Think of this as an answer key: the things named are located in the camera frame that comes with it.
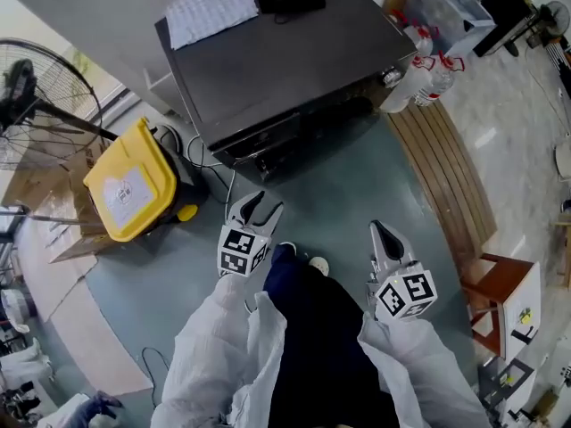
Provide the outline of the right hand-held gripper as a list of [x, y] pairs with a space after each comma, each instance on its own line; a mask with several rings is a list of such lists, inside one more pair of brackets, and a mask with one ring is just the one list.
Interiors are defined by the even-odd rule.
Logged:
[[409, 240], [401, 232], [380, 220], [372, 220], [369, 232], [376, 271], [395, 267], [386, 275], [379, 272], [367, 282], [368, 302], [376, 320], [408, 321], [425, 313], [437, 300], [434, 279], [415, 258]]

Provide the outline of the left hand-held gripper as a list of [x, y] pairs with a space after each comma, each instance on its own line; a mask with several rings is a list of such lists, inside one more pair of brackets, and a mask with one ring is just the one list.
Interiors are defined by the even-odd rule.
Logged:
[[229, 208], [217, 248], [219, 277], [233, 274], [247, 278], [265, 259], [284, 203], [278, 203], [261, 222], [252, 222], [252, 214], [264, 195], [263, 190], [251, 193]]

